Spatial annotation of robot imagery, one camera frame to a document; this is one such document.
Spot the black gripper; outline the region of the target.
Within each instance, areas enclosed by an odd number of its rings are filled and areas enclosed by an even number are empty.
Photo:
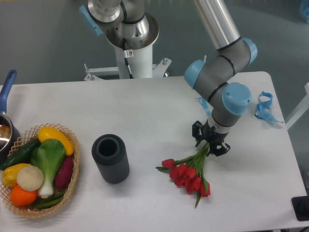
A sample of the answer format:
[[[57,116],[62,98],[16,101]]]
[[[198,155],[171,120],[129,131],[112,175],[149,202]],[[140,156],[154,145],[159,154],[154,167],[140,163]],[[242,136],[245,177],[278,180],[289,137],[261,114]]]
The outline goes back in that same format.
[[[227,132],[220,132],[215,125],[210,126],[208,121],[204,125],[200,121],[196,121],[192,125],[192,137],[196,141],[195,147],[198,147],[203,139],[210,144],[209,151],[206,154],[207,157],[209,155],[219,157],[231,149],[230,145],[223,143],[226,136]]]

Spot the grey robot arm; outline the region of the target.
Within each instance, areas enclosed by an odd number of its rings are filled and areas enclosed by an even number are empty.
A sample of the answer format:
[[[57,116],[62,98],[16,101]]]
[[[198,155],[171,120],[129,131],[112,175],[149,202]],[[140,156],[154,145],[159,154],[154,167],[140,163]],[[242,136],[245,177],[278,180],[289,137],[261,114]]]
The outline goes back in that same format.
[[[220,156],[229,151],[225,137],[252,99],[245,85],[229,80],[254,61],[257,47],[241,37],[222,0],[196,0],[194,4],[219,54],[211,62],[194,61],[184,73],[187,84],[213,107],[206,123],[193,124],[192,136],[197,143],[207,141],[210,153]],[[146,13],[144,1],[90,0],[79,12],[95,35],[105,34],[114,46],[121,79],[154,77],[153,44],[159,28]]]

